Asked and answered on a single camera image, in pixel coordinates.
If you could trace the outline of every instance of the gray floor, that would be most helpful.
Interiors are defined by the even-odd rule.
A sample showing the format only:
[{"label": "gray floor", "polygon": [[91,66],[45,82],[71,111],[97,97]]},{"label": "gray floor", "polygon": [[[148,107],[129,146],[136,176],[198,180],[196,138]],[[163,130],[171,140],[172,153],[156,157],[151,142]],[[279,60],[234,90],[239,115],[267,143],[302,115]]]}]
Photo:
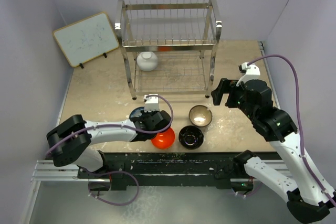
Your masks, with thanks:
[{"label": "gray floor", "polygon": [[[245,200],[230,190],[210,187],[141,187],[137,200],[124,207],[88,197],[85,182],[42,182],[30,224],[235,224],[298,223],[286,204],[263,186]],[[129,200],[135,187],[102,196]]]}]

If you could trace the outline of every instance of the black bowl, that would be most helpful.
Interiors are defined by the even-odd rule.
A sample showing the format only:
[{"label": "black bowl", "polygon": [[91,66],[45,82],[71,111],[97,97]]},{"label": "black bowl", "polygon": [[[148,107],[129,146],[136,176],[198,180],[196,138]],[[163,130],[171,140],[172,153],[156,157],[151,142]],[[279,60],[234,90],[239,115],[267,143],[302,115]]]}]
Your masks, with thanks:
[{"label": "black bowl", "polygon": [[180,130],[178,139],[183,147],[194,150],[203,144],[204,135],[199,128],[189,125]]}]

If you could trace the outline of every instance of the metal wire rack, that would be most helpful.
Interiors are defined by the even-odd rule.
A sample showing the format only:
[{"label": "metal wire rack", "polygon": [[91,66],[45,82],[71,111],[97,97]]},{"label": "metal wire rack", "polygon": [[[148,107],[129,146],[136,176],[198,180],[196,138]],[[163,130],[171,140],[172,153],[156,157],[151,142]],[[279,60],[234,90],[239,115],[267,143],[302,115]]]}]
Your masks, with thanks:
[{"label": "metal wire rack", "polygon": [[[134,100],[136,94],[149,92],[205,93],[209,97],[222,31],[216,0],[127,4],[118,0],[117,10],[114,28]],[[208,84],[203,64],[206,50],[212,51]],[[127,52],[135,60],[143,51],[155,52],[159,65],[151,72],[135,66],[132,80]]]}]

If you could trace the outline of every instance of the rack shelf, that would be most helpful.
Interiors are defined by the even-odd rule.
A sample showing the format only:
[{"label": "rack shelf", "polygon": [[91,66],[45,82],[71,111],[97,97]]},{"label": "rack shelf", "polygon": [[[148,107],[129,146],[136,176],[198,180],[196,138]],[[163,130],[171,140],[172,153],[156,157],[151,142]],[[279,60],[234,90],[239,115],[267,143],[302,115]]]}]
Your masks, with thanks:
[{"label": "rack shelf", "polygon": [[195,51],[157,54],[158,67],[150,72],[135,66],[134,88],[138,94],[204,93],[206,90],[203,59]]}]

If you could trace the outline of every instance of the rack leg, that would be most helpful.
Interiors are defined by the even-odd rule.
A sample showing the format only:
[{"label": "rack leg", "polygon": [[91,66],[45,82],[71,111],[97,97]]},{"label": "rack leg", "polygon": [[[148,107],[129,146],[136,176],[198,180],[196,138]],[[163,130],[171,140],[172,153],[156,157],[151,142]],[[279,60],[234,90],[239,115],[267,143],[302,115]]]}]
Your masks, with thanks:
[{"label": "rack leg", "polygon": [[209,73],[209,83],[206,89],[205,98],[210,97],[210,93],[212,91],[212,85],[214,84],[215,78],[215,60],[216,60],[216,52],[217,52],[217,45],[216,44],[212,51],[211,51],[211,58],[210,58],[210,73]]},{"label": "rack leg", "polygon": [[[133,37],[133,33],[132,33],[132,28],[131,28],[131,22],[130,22],[130,19],[128,18],[127,11],[124,8],[122,9],[122,15],[124,16],[124,19],[125,19],[126,30],[127,30],[128,36],[129,36],[129,38],[130,38],[131,41],[134,41],[134,37]],[[133,52],[132,54],[133,54],[134,60],[136,60],[137,53]]]},{"label": "rack leg", "polygon": [[123,49],[121,49],[121,51],[122,51],[122,56],[124,58],[124,65],[125,65],[125,70],[126,70],[127,85],[128,85],[128,88],[130,89],[130,93],[131,93],[132,99],[136,100],[137,96],[135,95],[135,89],[134,89],[134,86],[133,86],[133,83],[132,83],[130,63],[128,61],[126,52],[123,52],[124,51]]},{"label": "rack leg", "polygon": [[[208,39],[208,31],[209,31],[211,13],[212,13],[212,5],[209,3],[209,8],[206,11],[205,26],[204,26],[204,32],[203,32],[203,41],[205,39]],[[201,54],[199,56],[200,56],[199,57],[200,59],[204,59],[204,50],[201,51]]]}]

